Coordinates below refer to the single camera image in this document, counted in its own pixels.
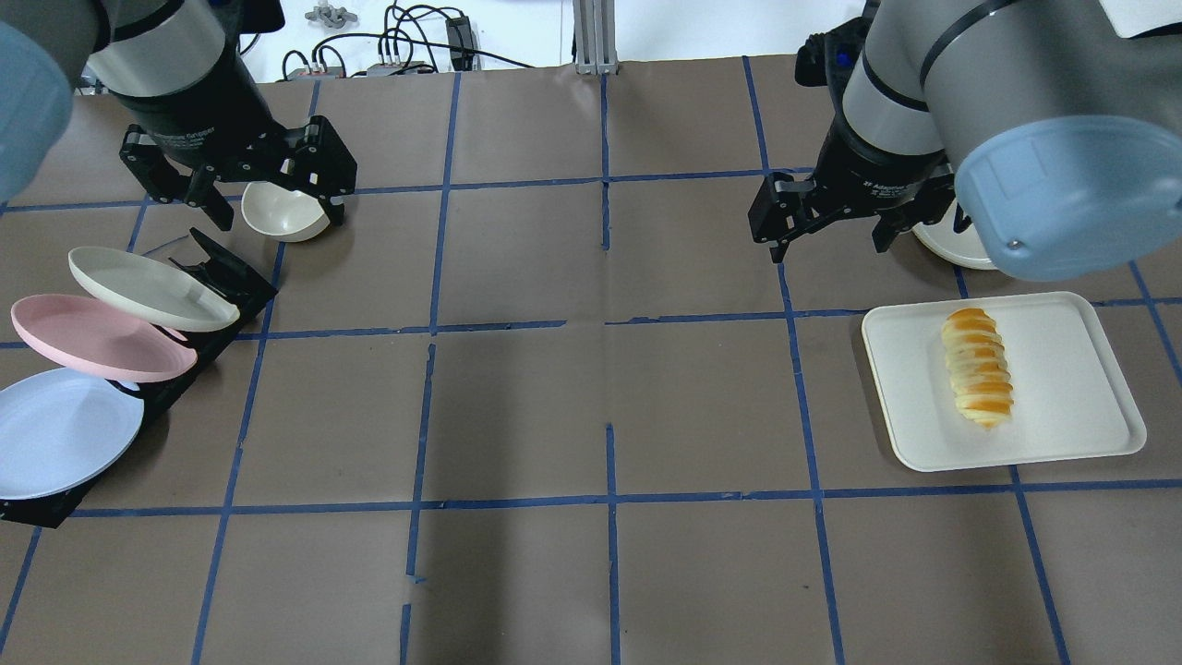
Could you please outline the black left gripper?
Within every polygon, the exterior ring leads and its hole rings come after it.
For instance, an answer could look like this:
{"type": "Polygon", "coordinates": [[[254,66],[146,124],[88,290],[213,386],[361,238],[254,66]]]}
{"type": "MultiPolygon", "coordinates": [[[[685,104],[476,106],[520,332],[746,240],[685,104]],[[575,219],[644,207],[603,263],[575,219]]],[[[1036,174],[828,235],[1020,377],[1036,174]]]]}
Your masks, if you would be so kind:
{"type": "Polygon", "coordinates": [[[219,193],[217,172],[266,164],[269,182],[320,204],[330,224],[345,222],[344,198],[356,190],[358,164],[326,116],[282,128],[271,116],[235,46],[225,46],[202,79],[169,94],[118,93],[135,118],[119,157],[152,201],[199,208],[221,232],[234,210],[219,193]],[[190,167],[182,175],[173,165],[190,167]]]}

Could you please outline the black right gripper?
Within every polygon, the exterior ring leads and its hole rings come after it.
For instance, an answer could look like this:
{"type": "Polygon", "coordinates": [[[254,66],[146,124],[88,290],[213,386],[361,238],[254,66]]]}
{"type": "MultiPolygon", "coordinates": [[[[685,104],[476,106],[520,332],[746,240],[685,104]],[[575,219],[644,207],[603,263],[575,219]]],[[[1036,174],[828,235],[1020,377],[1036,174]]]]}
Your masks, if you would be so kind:
{"type": "Polygon", "coordinates": [[[764,177],[748,211],[752,240],[768,245],[781,265],[790,243],[837,220],[879,215],[871,237],[877,253],[916,224],[939,224],[955,201],[942,151],[900,155],[871,146],[844,119],[834,119],[812,175],[764,177]]]}

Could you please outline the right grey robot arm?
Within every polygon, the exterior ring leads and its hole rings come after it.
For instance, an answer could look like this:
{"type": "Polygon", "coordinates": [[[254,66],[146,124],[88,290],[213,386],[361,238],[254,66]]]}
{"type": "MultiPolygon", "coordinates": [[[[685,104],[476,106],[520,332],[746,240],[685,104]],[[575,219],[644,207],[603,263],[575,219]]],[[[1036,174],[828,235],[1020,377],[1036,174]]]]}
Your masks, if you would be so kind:
{"type": "Polygon", "coordinates": [[[795,56],[833,119],[807,178],[765,177],[752,239],[781,262],[877,216],[886,252],[959,206],[1009,278],[1143,257],[1181,233],[1178,76],[1177,1],[869,1],[795,56]]]}

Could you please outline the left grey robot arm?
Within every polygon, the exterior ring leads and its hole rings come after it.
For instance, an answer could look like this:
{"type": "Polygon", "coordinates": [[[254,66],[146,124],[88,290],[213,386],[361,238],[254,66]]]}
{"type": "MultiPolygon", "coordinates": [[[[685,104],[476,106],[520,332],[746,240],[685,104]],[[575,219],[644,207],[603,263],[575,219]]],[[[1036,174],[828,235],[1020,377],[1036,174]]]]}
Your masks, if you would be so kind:
{"type": "Polygon", "coordinates": [[[284,128],[207,1],[5,1],[4,168],[9,201],[60,141],[84,70],[126,107],[119,156],[149,198],[234,215],[216,185],[269,182],[344,222],[357,161],[324,116],[284,128]]]}

